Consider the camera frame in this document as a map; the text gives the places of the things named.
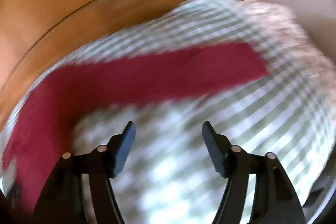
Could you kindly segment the green white checkered bedspread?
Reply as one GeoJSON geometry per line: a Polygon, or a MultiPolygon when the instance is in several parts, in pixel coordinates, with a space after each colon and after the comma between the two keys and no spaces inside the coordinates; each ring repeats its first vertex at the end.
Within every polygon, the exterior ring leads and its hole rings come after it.
{"type": "Polygon", "coordinates": [[[189,0],[159,19],[75,50],[47,69],[15,106],[1,133],[5,149],[30,93],[53,71],[144,53],[242,40],[268,62],[270,75],[213,96],[96,109],[72,129],[86,153],[133,121],[137,135],[113,188],[127,223],[209,223],[226,180],[214,170],[201,135],[210,121],[246,151],[274,152],[304,203],[335,143],[335,79],[311,78],[280,39],[238,8],[238,0],[189,0]]]}

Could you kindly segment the dark red garment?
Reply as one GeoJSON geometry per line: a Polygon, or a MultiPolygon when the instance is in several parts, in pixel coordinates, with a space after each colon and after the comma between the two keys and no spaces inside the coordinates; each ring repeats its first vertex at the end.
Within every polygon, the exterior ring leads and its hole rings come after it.
{"type": "Polygon", "coordinates": [[[19,208],[33,212],[53,167],[72,145],[74,125],[85,114],[113,104],[198,98],[267,74],[265,61],[241,42],[56,69],[30,93],[3,153],[4,168],[12,160],[17,163],[19,208]]]}

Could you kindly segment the floral bed sheet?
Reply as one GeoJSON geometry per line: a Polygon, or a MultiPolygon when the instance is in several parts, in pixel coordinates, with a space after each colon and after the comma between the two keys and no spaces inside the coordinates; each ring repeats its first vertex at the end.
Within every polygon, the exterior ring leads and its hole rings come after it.
{"type": "Polygon", "coordinates": [[[335,79],[335,65],[313,43],[290,8],[266,0],[238,0],[238,8],[262,25],[273,38],[280,39],[288,55],[311,78],[335,79]]]}

